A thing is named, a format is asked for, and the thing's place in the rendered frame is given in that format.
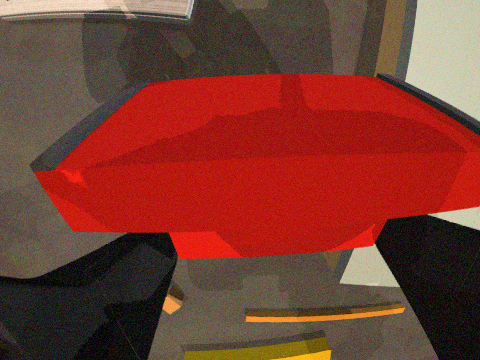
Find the orange long thin bar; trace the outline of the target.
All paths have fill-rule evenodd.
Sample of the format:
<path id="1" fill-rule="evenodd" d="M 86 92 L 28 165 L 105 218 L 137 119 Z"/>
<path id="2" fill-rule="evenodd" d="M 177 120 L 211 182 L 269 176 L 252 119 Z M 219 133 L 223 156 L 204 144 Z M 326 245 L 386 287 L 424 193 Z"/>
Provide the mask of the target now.
<path id="1" fill-rule="evenodd" d="M 341 309 L 341 311 L 305 311 L 305 312 L 245 312 L 245 321 L 265 321 L 265 323 L 279 323 L 279 321 L 325 321 L 325 320 L 345 320 L 356 319 L 356 317 L 371 317 L 392 315 L 392 313 L 403 313 L 404 305 L 392 304 L 384 307 L 353 308 Z"/>

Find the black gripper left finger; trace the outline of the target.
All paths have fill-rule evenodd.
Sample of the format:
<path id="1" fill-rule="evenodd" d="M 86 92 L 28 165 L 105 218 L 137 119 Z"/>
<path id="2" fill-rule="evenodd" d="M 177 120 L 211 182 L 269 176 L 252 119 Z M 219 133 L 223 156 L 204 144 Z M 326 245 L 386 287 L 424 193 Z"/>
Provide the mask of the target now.
<path id="1" fill-rule="evenodd" d="M 21 360 L 147 360 L 177 256 L 169 233 L 128 232 L 44 275 L 0 276 L 0 347 Z"/>

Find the yellow flat bar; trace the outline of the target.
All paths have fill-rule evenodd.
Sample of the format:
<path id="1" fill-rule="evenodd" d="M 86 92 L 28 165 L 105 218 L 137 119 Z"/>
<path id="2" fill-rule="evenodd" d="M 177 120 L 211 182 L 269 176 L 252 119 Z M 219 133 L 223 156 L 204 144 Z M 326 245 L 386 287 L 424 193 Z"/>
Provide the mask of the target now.
<path id="1" fill-rule="evenodd" d="M 269 347 L 185 351 L 184 360 L 329 360 L 327 336 Z"/>

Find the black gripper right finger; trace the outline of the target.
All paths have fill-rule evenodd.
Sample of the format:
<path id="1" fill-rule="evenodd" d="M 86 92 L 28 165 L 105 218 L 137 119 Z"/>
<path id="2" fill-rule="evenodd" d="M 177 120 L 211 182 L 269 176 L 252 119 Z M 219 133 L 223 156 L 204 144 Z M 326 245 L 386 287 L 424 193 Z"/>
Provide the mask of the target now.
<path id="1" fill-rule="evenodd" d="M 480 360 L 480 229 L 417 215 L 375 241 L 439 360 Z"/>

